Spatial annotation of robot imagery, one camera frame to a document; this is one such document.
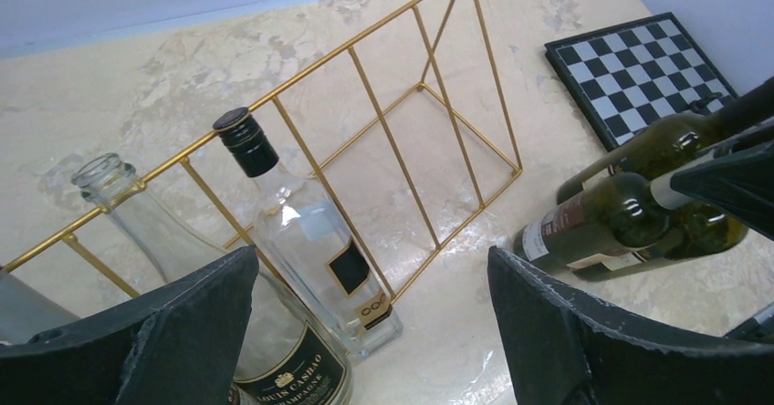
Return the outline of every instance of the glass bottle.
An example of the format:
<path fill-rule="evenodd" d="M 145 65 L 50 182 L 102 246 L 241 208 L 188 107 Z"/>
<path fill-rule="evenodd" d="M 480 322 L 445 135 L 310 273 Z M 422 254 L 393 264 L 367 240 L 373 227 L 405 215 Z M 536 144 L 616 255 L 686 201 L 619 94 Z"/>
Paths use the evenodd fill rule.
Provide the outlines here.
<path fill-rule="evenodd" d="M 134 167 L 117 154 L 87 163 L 72 182 L 141 248 L 166 282 L 226 253 L 147 190 Z M 339 343 L 264 267 L 252 297 L 236 384 L 260 404 L 291 399 L 309 405 L 348 403 L 351 368 Z"/>
<path fill-rule="evenodd" d="M 296 294 L 359 358 L 399 337 L 392 300 L 322 183 L 290 174 L 247 108 L 213 128 L 254 180 L 260 247 Z"/>
<path fill-rule="evenodd" d="M 557 191 L 557 204 L 616 172 L 637 172 L 648 180 L 694 159 L 696 153 L 774 115 L 774 78 L 707 116 L 690 111 L 654 122 L 602 156 Z"/>
<path fill-rule="evenodd" d="M 604 258 L 575 269 L 573 274 L 592 282 L 633 275 L 677 261 L 725 252 L 744 240 L 749 231 L 738 219 L 700 202 L 690 202 L 671 215 L 672 228 L 653 246 L 624 257 Z M 649 255 L 653 250 L 659 253 Z"/>
<path fill-rule="evenodd" d="M 608 177 L 521 229 L 513 251 L 554 273 L 653 245 L 670 233 L 671 211 L 693 201 L 671 188 L 672 176 L 721 155 L 710 152 L 652 181 L 634 172 Z"/>
<path fill-rule="evenodd" d="M 0 270 L 0 342 L 24 344 L 39 332 L 74 321 L 75 314 Z"/>

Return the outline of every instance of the green wine bottle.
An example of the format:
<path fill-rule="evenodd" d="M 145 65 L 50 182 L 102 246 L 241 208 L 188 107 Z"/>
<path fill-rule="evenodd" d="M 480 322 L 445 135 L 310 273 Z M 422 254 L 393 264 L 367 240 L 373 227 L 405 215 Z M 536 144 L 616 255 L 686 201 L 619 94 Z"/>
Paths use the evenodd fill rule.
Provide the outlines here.
<path fill-rule="evenodd" d="M 689 161 L 713 143 L 774 115 L 774 78 L 708 116 L 683 112 L 654 122 L 559 187 L 557 203 L 616 172 L 637 172 L 651 180 Z"/>
<path fill-rule="evenodd" d="M 701 151 L 699 158 L 723 157 L 772 141 L 774 123 L 767 123 Z M 671 211 L 670 216 L 672 228 L 647 250 L 622 257 L 595 258 L 581 264 L 583 268 L 576 266 L 575 275 L 584 280 L 601 281 L 725 252 L 744 239 L 749 231 L 738 219 L 700 202 L 685 204 Z"/>
<path fill-rule="evenodd" d="M 592 265 L 576 267 L 583 280 L 599 282 L 624 275 L 717 254 L 739 244 L 749 229 L 738 219 L 708 204 L 690 202 L 671 212 L 673 228 L 652 247 L 624 257 L 606 257 Z"/>
<path fill-rule="evenodd" d="M 590 256 L 620 256 L 655 244 L 669 232 L 668 210 L 691 201 L 669 189 L 675 171 L 652 182 L 634 172 L 602 180 L 524 227 L 514 253 L 553 273 Z"/>

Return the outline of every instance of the black and white checkered board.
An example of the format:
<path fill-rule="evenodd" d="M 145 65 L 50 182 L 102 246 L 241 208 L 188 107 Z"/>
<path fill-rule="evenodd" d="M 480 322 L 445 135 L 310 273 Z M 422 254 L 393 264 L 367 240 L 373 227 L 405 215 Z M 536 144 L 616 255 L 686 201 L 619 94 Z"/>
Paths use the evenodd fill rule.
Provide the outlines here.
<path fill-rule="evenodd" d="M 608 151 L 655 120 L 737 93 L 671 13 L 546 44 L 546 57 Z"/>

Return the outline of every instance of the gold metal frame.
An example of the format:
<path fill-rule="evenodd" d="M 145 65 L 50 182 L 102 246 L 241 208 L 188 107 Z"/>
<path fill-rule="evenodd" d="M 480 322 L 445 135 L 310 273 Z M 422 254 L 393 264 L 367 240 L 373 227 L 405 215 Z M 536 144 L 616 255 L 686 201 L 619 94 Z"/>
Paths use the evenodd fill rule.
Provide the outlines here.
<path fill-rule="evenodd" d="M 305 68 L 301 72 L 299 72 L 296 76 L 293 78 L 285 81 L 284 83 L 280 84 L 278 87 L 276 87 L 274 90 L 270 91 L 268 94 L 266 94 L 263 98 L 259 99 L 258 101 L 254 102 L 249 106 L 249 110 L 255 111 L 262 106 L 266 105 L 267 103 L 271 102 L 274 104 L 274 106 L 277 108 L 277 111 L 279 112 L 282 119 L 285 121 L 285 123 L 288 125 L 288 128 L 290 129 L 290 132 L 293 134 L 293 137 L 298 142 L 298 145 L 300 146 L 301 150 L 304 152 L 304 155 L 309 160 L 310 165 L 312 166 L 312 169 L 314 170 L 314 174 L 317 175 L 317 177 L 322 181 L 322 184 L 325 186 L 325 189 L 328 191 L 328 194 L 330 194 L 331 199 L 333 202 L 336 203 L 336 205 L 341 210 L 341 214 L 344 217 L 344 220 L 346 223 L 350 226 L 352 233 L 354 234 L 355 239 L 357 240 L 358 244 L 361 246 L 362 251 L 365 253 L 366 257 L 368 258 L 369 262 L 371 263 L 371 266 L 376 271 L 379 278 L 383 281 L 383 283 L 387 286 L 388 291 L 390 292 L 390 295 L 394 300 L 397 300 L 400 298 L 403 293 L 406 291 L 406 289 L 419 277 L 419 275 L 427 268 L 427 266 L 433 261 L 433 259 L 438 256 L 439 253 L 446 247 L 449 242 L 455 238 L 460 232 L 462 232 L 463 229 L 465 229 L 481 212 L 486 209 L 486 207 L 492 203 L 522 172 L 522 164 L 521 159 L 518 154 L 518 148 L 516 144 L 516 138 L 514 136 L 513 128 L 511 126 L 510 117 L 508 116 L 507 112 L 507 106 L 505 101 L 505 96 L 503 94 L 502 86 L 500 85 L 500 78 L 497 74 L 497 65 L 495 63 L 494 56 L 492 54 L 492 46 L 489 42 L 489 36 L 486 31 L 486 24 L 484 22 L 484 16 L 481 11 L 481 3 L 479 0 L 473 0 L 474 5 L 476 7 L 476 14 L 478 17 L 478 22 L 481 27 L 481 33 L 484 38 L 484 44 L 486 47 L 486 53 L 489 58 L 489 64 L 492 67 L 492 76 L 494 78 L 495 86 L 497 88 L 497 94 L 499 96 L 500 106 L 502 108 L 502 113 L 505 118 L 506 126 L 507 126 L 507 132 L 508 137 L 510 138 L 511 145 L 513 146 L 513 152 L 515 159 L 512 161 L 503 151 L 498 149 L 489 139 L 487 139 L 479 130 L 477 130 L 473 124 L 471 124 L 467 119 L 465 119 L 459 112 L 457 112 L 453 107 L 451 102 L 449 101 L 448 93 L 446 92 L 446 87 L 444 84 L 444 80 L 441 75 L 441 71 L 438 67 L 438 63 L 435 60 L 435 50 L 438 47 L 438 44 L 441 40 L 441 35 L 443 34 L 446 23 L 449 20 L 449 16 L 451 14 L 452 8 L 454 7 L 456 0 L 449 0 L 449 5 L 446 8 L 444 18 L 441 21 L 441 25 L 438 28 L 438 32 L 435 35 L 434 40 L 431 42 L 430 37 L 427 34 L 427 29 L 424 26 L 424 21 L 422 19 L 422 14 L 419 10 L 419 4 L 423 0 L 412 0 L 406 5 L 401 6 L 397 10 L 393 11 L 389 15 L 387 15 L 385 18 L 380 20 L 379 22 L 373 24 L 372 26 L 366 28 L 364 31 L 360 32 L 357 36 L 351 38 L 341 46 L 333 49 L 330 51 L 327 55 L 317 60 L 315 63 L 310 65 L 309 67 Z M 411 86 L 408 90 L 406 90 L 405 93 L 403 93 L 398 99 L 396 99 L 392 104 L 390 104 L 386 108 L 382 108 L 379 104 L 379 101 L 376 99 L 376 96 L 373 92 L 373 89 L 371 88 L 371 83 L 369 82 L 369 79 L 366 75 L 365 70 L 363 69 L 362 63 L 358 57 L 358 54 L 355 50 L 355 46 L 360 42 L 363 38 L 368 36 L 369 34 L 373 33 L 377 29 L 387 25 L 393 19 L 397 18 L 398 16 L 402 15 L 403 13 L 407 11 L 412 11 L 414 18 L 416 19 L 416 24 L 419 28 L 420 34 L 422 36 L 422 40 L 424 43 L 424 47 L 427 51 L 427 61 L 424 64 L 424 70 L 422 72 L 422 76 L 416 84 Z M 301 137 L 300 133 L 298 132 L 298 129 L 296 128 L 296 125 L 293 123 L 292 119 L 288 115 L 288 112 L 285 110 L 285 107 L 283 106 L 282 102 L 279 99 L 279 96 L 287 90 L 288 88 L 292 87 L 294 84 L 298 83 L 301 79 L 308 76 L 318 68 L 322 67 L 329 61 L 331 61 L 334 57 L 337 57 L 339 54 L 346 51 L 352 60 L 353 65 L 357 69 L 357 73 L 361 78 L 363 88 L 365 89 L 366 93 L 368 94 L 368 98 L 371 101 L 371 104 L 373 105 L 373 109 L 376 112 L 376 118 L 374 118 L 368 125 L 366 125 L 362 130 L 360 130 L 358 133 L 356 133 L 351 139 L 349 139 L 347 142 L 345 142 L 338 150 L 334 151 L 333 154 L 331 154 L 325 161 L 323 162 L 317 162 L 315 160 L 314 156 L 312 155 L 311 151 L 309 150 L 309 146 L 304 141 L 304 139 Z M 438 82 L 438 88 L 440 90 L 440 93 L 436 93 L 432 88 L 430 88 L 429 85 L 425 83 L 425 79 L 427 77 L 428 72 L 432 68 L 435 78 Z M 448 112 L 449 119 L 451 120 L 452 127 L 455 132 L 457 143 L 459 144 L 460 151 L 462 152 L 463 159 L 465 160 L 465 166 L 467 168 L 467 172 L 470 175 L 470 180 L 473 183 L 473 188 L 476 193 L 476 198 L 478 200 L 478 208 L 471 213 L 456 229 L 454 229 L 444 240 L 439 240 L 437 234 L 435 233 L 435 230 L 433 228 L 433 224 L 430 221 L 430 217 L 427 215 L 427 211 L 424 208 L 424 205 L 422 204 L 422 199 L 419 196 L 419 193 L 416 191 L 416 187 L 414 186 L 413 180 L 411 175 L 408 172 L 408 169 L 406 168 L 406 164 L 403 160 L 403 156 L 401 155 L 401 152 L 398 150 L 398 146 L 395 143 L 395 139 L 392 136 L 392 132 L 390 130 L 389 125 L 387 124 L 386 116 L 393 111 L 399 104 L 401 104 L 403 101 L 405 101 L 410 95 L 417 92 L 427 92 L 431 95 L 432 99 L 435 99 L 437 102 L 439 102 L 441 105 L 443 105 Z M 486 144 L 486 146 L 491 149 L 500 159 L 502 159 L 510 168 L 513 170 L 511 172 L 510 177 L 508 180 L 503 184 L 494 194 L 492 194 L 490 197 L 485 198 L 478 185 L 478 181 L 476 179 L 476 175 L 473 172 L 473 166 L 470 162 L 470 158 L 468 157 L 467 149 L 465 148 L 465 144 L 462 139 L 462 134 L 460 132 L 459 123 L 462 123 L 466 128 L 468 128 L 471 132 L 473 132 L 482 142 Z M 424 262 L 419 266 L 419 268 L 413 273 L 413 275 L 408 279 L 408 281 L 400 288 L 395 289 L 392 288 L 389 281 L 384 276 L 384 273 L 382 269 L 379 267 L 379 265 L 374 261 L 373 256 L 371 255 L 371 251 L 368 248 L 368 245 L 363 242 L 363 239 L 360 235 L 360 232 L 358 231 L 357 227 L 352 223 L 351 218 L 347 214 L 344 207 L 341 205 L 341 202 L 339 201 L 339 198 L 337 194 L 333 191 L 333 189 L 330 187 L 330 183 L 328 182 L 328 179 L 325 176 L 325 173 L 323 172 L 323 169 L 331 163 L 334 159 L 336 159 L 339 155 L 341 155 L 346 149 L 349 148 L 350 145 L 352 145 L 356 140 L 358 140 L 360 137 L 365 134 L 366 131 L 370 130 L 374 125 L 377 123 L 382 125 L 382 128 L 384 129 L 385 134 L 387 135 L 387 139 L 390 142 L 390 146 L 392 147 L 392 151 L 395 155 L 395 158 L 398 160 L 398 163 L 400 164 L 401 171 L 403 172 L 403 176 L 405 177 L 406 182 L 409 185 L 409 188 L 411 189 L 412 196 L 414 200 L 416 201 L 416 205 L 419 207 L 419 211 L 422 214 L 422 217 L 424 219 L 424 223 L 427 226 L 428 231 L 430 232 L 431 237 L 433 238 L 435 249 L 433 252 L 424 260 Z M 202 179 L 202 177 L 199 175 L 199 173 L 196 171 L 196 169 L 191 164 L 191 161 L 189 159 L 189 155 L 192 154 L 194 151 L 198 150 L 199 148 L 203 147 L 207 142 L 212 140 L 215 137 L 215 133 L 213 131 L 210 131 L 206 135 L 204 135 L 199 140 L 195 141 L 188 147 L 186 147 L 184 150 L 180 151 L 173 157 L 171 157 L 168 161 L 162 163 L 160 166 L 155 168 L 154 170 L 148 172 L 145 174 L 142 179 L 145 183 L 152 181 L 159 175 L 163 174 L 165 171 L 169 170 L 173 165 L 180 164 L 183 169 L 188 173 L 188 175 L 193 179 L 193 181 L 201 188 L 202 192 L 207 196 L 207 198 L 210 199 L 210 201 L 213 203 L 213 205 L 217 208 L 217 210 L 224 216 L 224 218 L 228 221 L 229 224 L 234 228 L 236 231 L 236 235 L 228 241 L 225 246 L 229 247 L 232 244 L 234 244 L 239 239 L 244 240 L 248 244 L 253 244 L 253 240 L 250 238 L 250 235 L 247 233 L 248 230 L 251 229 L 251 225 L 248 225 L 247 227 L 242 227 L 239 222 L 236 220 L 236 218 L 231 214 L 231 212 L 226 209 L 226 207 L 223 205 L 223 203 L 218 199 L 217 195 L 213 190 L 207 185 L 207 183 Z M 50 246 L 58 243 L 63 242 L 67 246 L 69 246 L 72 250 L 74 250 L 77 254 L 79 254 L 81 257 L 83 257 L 89 264 L 91 264 L 94 268 L 96 268 L 100 273 L 105 275 L 111 282 L 113 282 L 116 286 L 118 286 L 121 290 L 123 290 L 126 294 L 129 296 L 135 297 L 138 295 L 138 292 L 132 288 L 125 280 L 123 280 L 120 276 L 118 276 L 113 270 L 111 270 L 109 267 L 107 267 L 102 261 L 98 259 L 97 256 L 95 256 L 89 249 L 80 243 L 77 236 L 75 235 L 75 232 L 82 227 L 84 224 L 90 222 L 94 218 L 96 218 L 98 215 L 103 213 L 103 211 L 100 208 L 92 209 L 90 212 L 86 213 L 85 215 L 78 218 L 76 221 L 68 224 L 63 229 L 59 230 L 55 234 L 52 234 L 49 236 L 45 241 L 42 243 L 36 245 L 34 248 L 30 249 L 29 251 L 25 252 L 24 254 L 20 255 L 13 261 L 11 261 L 8 265 L 3 267 L 3 271 L 6 272 L 13 272 L 16 270 L 19 266 L 25 264 L 26 262 L 30 261 L 37 255 L 43 253 L 45 250 L 47 250 Z M 270 264 L 270 262 L 266 259 L 266 257 L 261 253 L 258 252 L 261 256 L 261 259 L 263 262 L 266 263 L 267 267 L 269 267 L 275 274 L 277 273 L 276 269 Z"/>

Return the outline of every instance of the marble surface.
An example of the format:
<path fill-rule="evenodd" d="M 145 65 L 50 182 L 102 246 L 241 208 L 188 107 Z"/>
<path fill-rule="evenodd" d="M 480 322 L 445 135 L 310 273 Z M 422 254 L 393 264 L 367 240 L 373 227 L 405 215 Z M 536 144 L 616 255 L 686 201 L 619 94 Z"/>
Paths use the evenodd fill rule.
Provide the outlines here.
<path fill-rule="evenodd" d="M 4 262 L 89 209 L 69 184 L 107 151 L 147 171 L 203 135 L 222 112 L 249 104 L 408 0 L 328 0 L 146 36 L 0 61 L 0 245 Z M 447 0 L 421 5 L 430 33 Z M 359 364 L 355 404 L 513 404 L 486 283 L 486 249 L 507 246 L 550 209 L 556 187 L 603 154 L 543 57 L 547 41 L 647 16 L 639 0 L 481 0 L 524 172 L 434 260 L 397 304 L 403 337 Z M 411 13 L 357 46 L 382 106 L 413 84 L 426 60 Z M 475 11 L 459 0 L 438 61 L 454 106 L 507 152 Z M 436 84 L 434 78 L 429 84 Z M 324 158 L 373 117 L 344 54 L 282 96 L 312 150 Z M 476 208 L 445 111 L 413 95 L 390 116 L 395 139 L 442 238 Z M 303 155 L 277 113 L 259 121 L 296 172 Z M 485 195 L 506 165 L 465 134 Z M 252 185 L 213 142 L 191 157 L 242 223 Z M 389 280 L 399 286 L 432 248 L 380 130 L 326 172 Z M 152 188 L 191 225 L 218 240 L 231 232 L 182 169 Z M 145 291 L 160 281 L 105 217 L 78 231 L 93 253 Z M 638 314 L 722 334 L 772 299 L 771 244 L 751 234 L 727 254 L 603 284 L 574 285 Z M 85 316 L 125 296 L 64 245 L 16 272 Z"/>

